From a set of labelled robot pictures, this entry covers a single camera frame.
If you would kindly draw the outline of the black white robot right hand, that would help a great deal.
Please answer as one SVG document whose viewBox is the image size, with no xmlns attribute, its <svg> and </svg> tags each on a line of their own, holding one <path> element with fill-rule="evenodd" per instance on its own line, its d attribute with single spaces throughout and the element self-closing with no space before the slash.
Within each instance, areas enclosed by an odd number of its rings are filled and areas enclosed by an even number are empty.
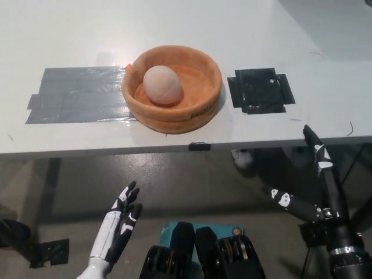
<svg viewBox="0 0 372 279">
<path fill-rule="evenodd" d="M 307 247 L 324 245 L 329 252 L 362 249 L 364 243 L 351 225 L 345 194 L 326 146 L 308 125 L 304 126 L 303 135 L 321 180 L 321 204 L 312 205 L 269 186 L 265 186 L 264 190 L 281 208 L 305 222 L 299 229 Z"/>
</svg>

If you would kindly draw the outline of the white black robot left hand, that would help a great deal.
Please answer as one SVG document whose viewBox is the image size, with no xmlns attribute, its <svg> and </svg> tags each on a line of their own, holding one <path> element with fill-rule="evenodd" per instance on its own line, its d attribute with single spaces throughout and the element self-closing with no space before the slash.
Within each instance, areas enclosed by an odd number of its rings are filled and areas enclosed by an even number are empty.
<svg viewBox="0 0 372 279">
<path fill-rule="evenodd" d="M 103 219 L 90 258 L 98 258 L 110 264 L 118 261 L 142 211 L 142 204 L 135 203 L 139 191 L 133 181 L 116 198 Z"/>
</svg>

